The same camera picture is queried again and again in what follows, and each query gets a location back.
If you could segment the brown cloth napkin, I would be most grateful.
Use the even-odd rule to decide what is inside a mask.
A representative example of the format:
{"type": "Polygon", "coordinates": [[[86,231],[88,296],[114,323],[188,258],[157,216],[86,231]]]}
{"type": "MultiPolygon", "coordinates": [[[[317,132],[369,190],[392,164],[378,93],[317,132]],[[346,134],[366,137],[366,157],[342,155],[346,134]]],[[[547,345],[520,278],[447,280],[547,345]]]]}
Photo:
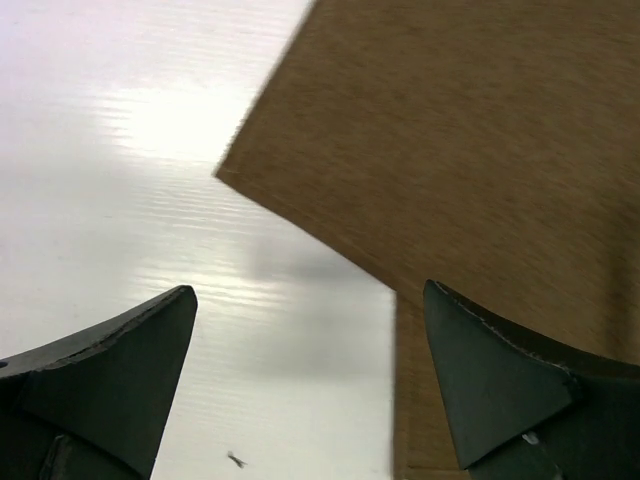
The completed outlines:
{"type": "Polygon", "coordinates": [[[217,177],[395,292],[398,479],[462,477],[427,279],[639,359],[635,1],[318,1],[217,177]]]}

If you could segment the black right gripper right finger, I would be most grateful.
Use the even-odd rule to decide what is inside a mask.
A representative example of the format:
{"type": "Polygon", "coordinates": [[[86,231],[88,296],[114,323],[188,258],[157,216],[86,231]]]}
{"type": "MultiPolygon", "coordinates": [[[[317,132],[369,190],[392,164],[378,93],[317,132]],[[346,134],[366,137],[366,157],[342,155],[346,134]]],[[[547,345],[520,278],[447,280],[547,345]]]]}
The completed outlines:
{"type": "Polygon", "coordinates": [[[474,479],[634,480],[639,368],[522,327],[446,285],[426,335],[455,454],[474,479]]]}

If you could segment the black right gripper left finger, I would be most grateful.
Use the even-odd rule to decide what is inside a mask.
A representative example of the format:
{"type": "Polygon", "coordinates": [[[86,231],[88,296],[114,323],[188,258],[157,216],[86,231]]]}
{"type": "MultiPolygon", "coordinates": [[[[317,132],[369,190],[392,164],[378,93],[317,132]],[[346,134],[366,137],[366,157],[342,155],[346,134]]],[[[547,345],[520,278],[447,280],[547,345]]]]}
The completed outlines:
{"type": "Polygon", "coordinates": [[[150,478],[196,312],[182,285],[2,359],[2,478],[150,478]]]}

